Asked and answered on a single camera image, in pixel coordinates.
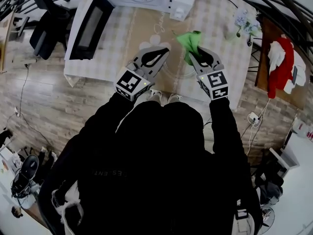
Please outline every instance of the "microwave window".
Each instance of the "microwave window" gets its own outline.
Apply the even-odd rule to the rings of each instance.
[[[97,28],[97,25],[101,19],[103,11],[100,10],[98,7],[95,7],[89,17],[89,20],[86,24],[86,27],[83,31],[83,35],[79,41],[78,46],[81,47],[89,47],[90,42],[92,40],[92,36]]]

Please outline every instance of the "red cloth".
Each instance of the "red cloth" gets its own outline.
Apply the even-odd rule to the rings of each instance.
[[[294,54],[293,47],[290,39],[286,38],[278,38],[277,42],[281,45],[281,47],[285,51],[285,58],[282,64],[273,70],[269,75],[268,82],[268,97],[275,98],[276,96],[276,88],[279,90],[283,90],[288,79],[292,80],[292,67],[294,64]]]

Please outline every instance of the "wooden floor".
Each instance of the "wooden floor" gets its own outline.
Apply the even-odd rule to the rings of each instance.
[[[23,59],[21,51],[18,49],[15,51],[16,58]],[[31,52],[32,49],[23,51],[27,58],[32,58]],[[257,66],[254,59],[251,59],[250,66]],[[82,79],[75,88],[72,88],[63,76],[63,68],[64,51],[62,46],[57,46],[48,60],[39,59],[37,63],[29,66],[29,77],[22,98],[22,114],[33,128],[48,139],[57,153],[63,150],[67,141],[78,134],[86,120],[114,93],[112,83],[87,78]],[[8,118],[14,113],[14,107],[20,106],[21,90],[26,74],[26,68],[19,65],[0,75],[1,128],[6,126]],[[259,114],[268,100],[266,92],[254,87],[255,76],[256,73],[248,72],[238,109],[234,112],[240,133],[243,133],[248,126],[247,115],[251,111]],[[139,102],[144,101],[145,98],[146,95],[142,95]],[[208,104],[190,98],[184,98],[182,101],[198,110],[204,122],[210,118]],[[249,156],[252,163],[259,161],[261,149],[279,148],[283,144],[296,114],[308,124],[312,123],[312,84],[310,84],[306,108],[302,112],[280,99],[269,102],[264,122],[252,145]],[[8,122],[8,127],[16,137],[10,145],[14,150],[24,146],[39,150],[42,145],[47,145],[44,138],[31,129],[24,119],[13,116]],[[252,130],[252,137],[256,131],[257,129]],[[225,126],[225,141],[227,135],[227,126]],[[204,137],[206,149],[212,150],[214,138],[210,124],[204,129]],[[249,137],[250,128],[242,137],[246,151],[249,148]]]

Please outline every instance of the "green cloth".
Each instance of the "green cloth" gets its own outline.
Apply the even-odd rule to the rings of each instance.
[[[186,49],[185,61],[187,64],[192,65],[189,53],[200,57],[198,52],[198,45],[201,39],[201,31],[194,30],[193,32],[186,32],[176,37],[177,41]]]

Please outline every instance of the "checkered tablecloth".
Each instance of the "checkered tablecloth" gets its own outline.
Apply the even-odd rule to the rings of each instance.
[[[84,3],[79,4],[79,15]],[[255,9],[242,0],[232,0],[238,7],[248,11]],[[92,60],[66,60],[64,74],[73,86],[76,77],[90,77],[114,81],[116,73],[125,64],[125,53],[129,47],[135,8],[117,7],[113,10],[101,36],[98,49]],[[234,5],[227,0],[196,0],[190,13],[190,30],[202,32],[201,46],[217,53],[228,71],[230,108],[236,109],[245,83],[252,47],[247,45],[247,36],[236,41],[227,41],[229,27],[233,25]],[[190,70],[185,63],[179,69]],[[175,93],[202,101],[208,96],[197,84],[195,75],[174,80]]]

